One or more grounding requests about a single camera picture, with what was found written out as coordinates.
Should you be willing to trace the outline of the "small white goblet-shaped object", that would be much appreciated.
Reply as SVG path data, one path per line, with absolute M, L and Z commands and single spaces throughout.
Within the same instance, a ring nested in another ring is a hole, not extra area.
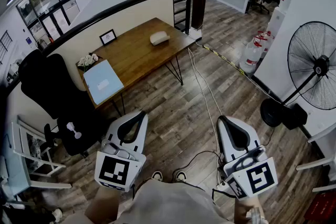
M 66 127 L 69 131 L 74 133 L 75 139 L 80 139 L 81 138 L 82 134 L 75 130 L 75 126 L 72 122 L 67 123 Z

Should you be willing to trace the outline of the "white floor box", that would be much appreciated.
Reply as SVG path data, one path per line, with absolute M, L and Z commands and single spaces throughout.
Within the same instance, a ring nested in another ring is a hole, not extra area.
M 202 39 L 202 30 L 191 27 L 188 35 L 195 41 L 200 41 Z

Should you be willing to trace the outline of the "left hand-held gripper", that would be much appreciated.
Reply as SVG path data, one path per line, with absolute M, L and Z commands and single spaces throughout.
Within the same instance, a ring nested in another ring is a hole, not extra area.
M 146 161 L 143 149 L 148 119 L 145 112 L 136 111 L 111 123 L 96 157 L 95 180 L 99 185 L 122 192 L 134 187 Z

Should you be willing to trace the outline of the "person's white shirt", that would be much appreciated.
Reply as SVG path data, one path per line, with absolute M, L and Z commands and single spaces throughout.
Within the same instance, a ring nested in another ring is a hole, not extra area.
M 131 206 L 109 224 L 234 224 L 212 198 L 187 183 L 150 179 L 135 195 Z

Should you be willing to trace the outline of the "white power strip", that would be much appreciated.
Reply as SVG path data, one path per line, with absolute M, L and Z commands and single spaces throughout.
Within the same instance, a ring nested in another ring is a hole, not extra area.
M 222 181 L 216 186 L 216 190 L 218 190 L 221 193 L 229 194 L 230 188 L 226 182 Z

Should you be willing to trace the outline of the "black hairpin desk leg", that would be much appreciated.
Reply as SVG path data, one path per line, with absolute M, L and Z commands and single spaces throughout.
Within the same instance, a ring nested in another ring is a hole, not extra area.
M 177 56 L 175 57 L 175 62 L 177 66 L 174 65 L 172 60 L 169 60 L 166 64 L 165 67 L 170 71 L 170 73 L 177 79 L 177 81 L 183 86 L 183 78 L 181 74 L 181 69 L 180 69 L 180 64 L 178 61 Z
M 124 106 L 124 99 L 123 99 L 123 94 L 122 93 L 120 93 L 120 100 L 121 100 L 121 103 L 122 103 L 123 114 L 119 110 L 119 108 L 118 108 L 114 99 L 111 100 L 111 103 L 112 103 L 114 109 L 116 110 L 116 112 L 118 113 L 119 117 L 122 117 L 123 115 L 126 115 L 125 106 Z

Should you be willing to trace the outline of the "white tall appliance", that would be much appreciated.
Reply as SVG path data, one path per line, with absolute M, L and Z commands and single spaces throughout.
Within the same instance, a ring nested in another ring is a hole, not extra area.
M 271 33 L 273 38 L 278 34 L 281 24 L 285 18 L 286 13 L 283 12 L 279 7 L 276 7 L 272 13 L 271 19 L 268 23 L 267 30 Z

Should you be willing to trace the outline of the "red crate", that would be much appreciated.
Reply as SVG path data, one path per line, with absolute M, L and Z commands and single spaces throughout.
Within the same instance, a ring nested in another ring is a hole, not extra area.
M 304 218 L 304 224 L 336 224 L 336 191 L 316 194 Z

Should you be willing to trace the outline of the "person's left forearm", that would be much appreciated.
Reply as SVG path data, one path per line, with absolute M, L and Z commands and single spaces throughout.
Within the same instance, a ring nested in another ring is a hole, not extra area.
M 112 188 L 99 187 L 96 196 L 85 211 L 85 216 L 93 224 L 130 224 L 118 218 L 121 192 Z

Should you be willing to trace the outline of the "person's right shoe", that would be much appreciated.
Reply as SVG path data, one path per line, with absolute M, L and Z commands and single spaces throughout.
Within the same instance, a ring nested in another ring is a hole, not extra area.
M 175 182 L 187 182 L 187 176 L 186 173 L 182 170 L 178 170 L 175 175 Z

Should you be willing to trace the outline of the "black picture frame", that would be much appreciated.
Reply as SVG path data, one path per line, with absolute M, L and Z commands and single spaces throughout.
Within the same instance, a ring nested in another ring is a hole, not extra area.
M 116 36 L 114 30 L 111 29 L 110 31 L 108 31 L 108 32 L 102 34 L 101 36 L 99 36 L 99 38 L 100 38 L 102 44 L 104 46 L 106 46 L 106 45 L 112 43 L 114 40 L 116 40 L 117 36 Z

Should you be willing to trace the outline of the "white wooden chair frame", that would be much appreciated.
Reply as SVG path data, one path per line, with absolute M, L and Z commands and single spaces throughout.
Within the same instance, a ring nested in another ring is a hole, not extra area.
M 328 141 L 328 146 L 330 147 L 333 145 L 333 149 L 331 153 L 322 159 L 319 159 L 314 162 L 309 162 L 306 164 L 301 164 L 296 167 L 297 171 L 300 170 L 306 170 L 318 166 L 329 166 L 330 170 L 328 173 L 329 177 L 329 184 L 327 186 L 322 187 L 315 187 L 312 189 L 313 193 L 322 193 L 330 190 L 336 190 L 336 128 L 329 132 L 328 134 L 323 131 L 321 134 L 317 134 L 311 138 L 308 139 L 308 143 L 317 142 L 318 140 L 321 140 L 324 138 Z

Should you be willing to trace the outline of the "beige pouch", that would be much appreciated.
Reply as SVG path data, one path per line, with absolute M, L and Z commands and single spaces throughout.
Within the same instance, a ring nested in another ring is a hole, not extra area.
M 170 36 L 165 31 L 158 31 L 150 36 L 150 43 L 153 46 L 157 46 L 158 44 L 165 42 L 169 39 Z

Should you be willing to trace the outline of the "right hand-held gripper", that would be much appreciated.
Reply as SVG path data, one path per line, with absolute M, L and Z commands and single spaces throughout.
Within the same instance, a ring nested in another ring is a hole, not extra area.
M 267 156 L 252 126 L 221 115 L 216 128 L 220 155 L 217 170 L 230 188 L 225 195 L 244 200 L 278 184 L 274 159 Z

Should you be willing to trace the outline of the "white slatted rack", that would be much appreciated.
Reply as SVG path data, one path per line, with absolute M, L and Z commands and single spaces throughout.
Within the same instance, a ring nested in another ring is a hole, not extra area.
M 13 140 L 13 153 L 18 158 L 23 175 L 13 178 L 14 194 L 19 194 L 29 187 L 49 189 L 69 189 L 71 184 L 51 183 L 32 180 L 31 175 L 37 177 L 51 177 L 66 166 L 54 163 L 51 159 L 45 135 L 17 119 L 10 125 Z

